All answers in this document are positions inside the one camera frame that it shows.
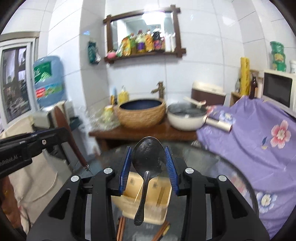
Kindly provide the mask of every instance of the green container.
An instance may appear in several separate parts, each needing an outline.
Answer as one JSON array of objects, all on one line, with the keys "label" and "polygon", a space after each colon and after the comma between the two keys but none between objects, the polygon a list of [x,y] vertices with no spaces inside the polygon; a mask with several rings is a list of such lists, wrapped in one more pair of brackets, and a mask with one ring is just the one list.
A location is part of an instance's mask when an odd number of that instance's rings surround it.
[{"label": "green container", "polygon": [[272,66],[274,70],[286,72],[286,55],[284,53],[284,45],[279,42],[270,42],[272,51]]}]

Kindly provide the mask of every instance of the white lid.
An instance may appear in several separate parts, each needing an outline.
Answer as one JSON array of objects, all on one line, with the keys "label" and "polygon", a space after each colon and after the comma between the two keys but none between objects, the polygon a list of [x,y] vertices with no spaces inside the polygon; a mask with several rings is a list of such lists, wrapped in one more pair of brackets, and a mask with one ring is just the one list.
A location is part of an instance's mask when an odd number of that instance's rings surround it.
[{"label": "white lid", "polygon": [[197,81],[193,82],[192,89],[204,91],[204,92],[208,92],[216,95],[222,95],[222,96],[226,95],[223,91],[223,88],[220,86],[212,85],[208,83],[201,83]]}]

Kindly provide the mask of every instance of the glass table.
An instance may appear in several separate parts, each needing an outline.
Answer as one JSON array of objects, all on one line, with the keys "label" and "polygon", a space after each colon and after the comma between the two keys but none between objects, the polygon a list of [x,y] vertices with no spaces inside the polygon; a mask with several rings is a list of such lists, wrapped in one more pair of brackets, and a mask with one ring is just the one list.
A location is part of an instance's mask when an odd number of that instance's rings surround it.
[{"label": "glass table", "polygon": [[[130,144],[130,147],[134,147],[136,143]],[[202,148],[191,146],[190,144],[183,142],[162,142],[162,145],[169,146],[176,157],[182,158],[188,167],[191,167],[199,171],[204,176],[216,178],[219,175],[225,175],[233,183],[233,185],[240,191],[243,197],[247,200],[254,212],[258,215],[258,204],[254,190],[245,176],[229,161],[222,157],[206,151]],[[101,168],[116,166],[117,157],[122,156],[126,150],[127,145],[120,146],[116,149],[103,152],[99,157],[99,162],[95,161],[90,163],[91,171],[95,175]],[[81,177],[89,177],[91,174],[85,170],[81,170],[79,173]],[[168,177],[168,173],[161,174],[164,177]],[[186,197],[177,197],[172,191],[170,197],[170,203],[168,206],[168,212],[166,215],[166,221],[171,226],[167,234],[162,238],[162,241],[177,241],[181,237],[184,214],[186,208]],[[210,195],[206,194],[206,208],[207,208],[207,234],[206,238],[212,238],[212,215],[211,215],[211,202]],[[113,205],[113,218],[114,222],[122,216],[121,210]],[[125,240],[141,240],[151,241],[154,235],[158,232],[161,226],[150,223],[143,223],[141,226],[136,227],[133,223],[133,219],[126,219],[125,229],[123,234],[123,241]]]}]

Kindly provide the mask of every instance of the round metal bolt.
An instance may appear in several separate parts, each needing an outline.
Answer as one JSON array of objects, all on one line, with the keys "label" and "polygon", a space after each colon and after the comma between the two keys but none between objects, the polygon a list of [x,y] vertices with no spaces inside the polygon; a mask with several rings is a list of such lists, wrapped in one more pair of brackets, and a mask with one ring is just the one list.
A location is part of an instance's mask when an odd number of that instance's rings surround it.
[{"label": "round metal bolt", "polygon": [[191,174],[191,173],[194,172],[194,170],[193,170],[192,168],[189,167],[189,168],[186,168],[186,169],[185,169],[185,172],[188,173],[188,174]]},{"label": "round metal bolt", "polygon": [[73,176],[71,177],[72,182],[77,182],[79,180],[79,176]]},{"label": "round metal bolt", "polygon": [[227,180],[227,177],[223,176],[223,175],[220,175],[219,177],[219,180],[222,181],[222,182],[225,182]]},{"label": "round metal bolt", "polygon": [[105,174],[110,174],[111,172],[113,172],[112,168],[108,167],[108,168],[105,168],[104,170],[104,173]]}]

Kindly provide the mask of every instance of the bronze faucet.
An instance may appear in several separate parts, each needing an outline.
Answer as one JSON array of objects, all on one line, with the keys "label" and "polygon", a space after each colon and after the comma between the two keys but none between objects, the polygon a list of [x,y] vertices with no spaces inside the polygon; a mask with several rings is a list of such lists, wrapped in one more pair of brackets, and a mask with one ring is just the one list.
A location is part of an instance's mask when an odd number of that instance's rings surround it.
[{"label": "bronze faucet", "polygon": [[164,98],[164,90],[165,90],[165,87],[163,86],[163,82],[158,82],[157,85],[158,85],[158,88],[152,90],[151,94],[159,92],[159,98],[163,99]]}]

